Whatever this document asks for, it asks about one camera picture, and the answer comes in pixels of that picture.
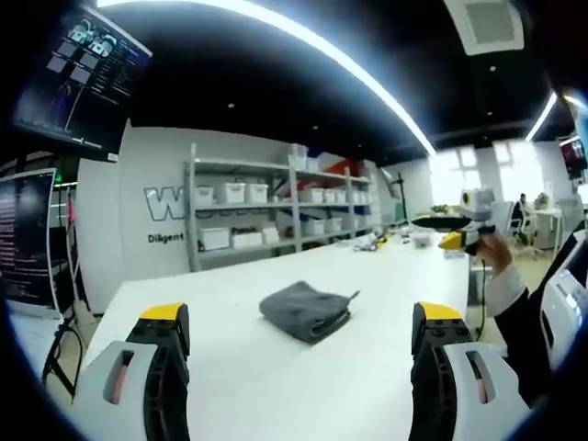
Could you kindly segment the person's right hand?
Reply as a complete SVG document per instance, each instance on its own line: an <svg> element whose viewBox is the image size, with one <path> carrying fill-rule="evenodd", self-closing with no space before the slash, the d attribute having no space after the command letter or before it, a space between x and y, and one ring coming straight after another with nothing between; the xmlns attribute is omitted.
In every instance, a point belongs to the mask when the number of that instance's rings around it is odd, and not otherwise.
<svg viewBox="0 0 588 441"><path fill-rule="evenodd" d="M480 236L477 255L490 264L495 276L502 274L513 262L512 254L505 240L496 232Z"/></svg>

